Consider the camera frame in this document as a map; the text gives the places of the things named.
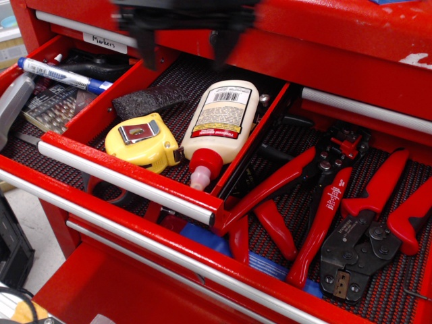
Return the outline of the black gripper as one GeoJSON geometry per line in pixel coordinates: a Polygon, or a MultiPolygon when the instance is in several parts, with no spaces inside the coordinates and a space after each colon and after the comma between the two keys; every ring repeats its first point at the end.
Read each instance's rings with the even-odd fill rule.
{"type": "Polygon", "coordinates": [[[214,68],[220,70],[236,47],[240,32],[253,27],[258,1],[114,1],[117,21],[129,30],[146,67],[156,71],[154,30],[216,30],[214,68]]]}

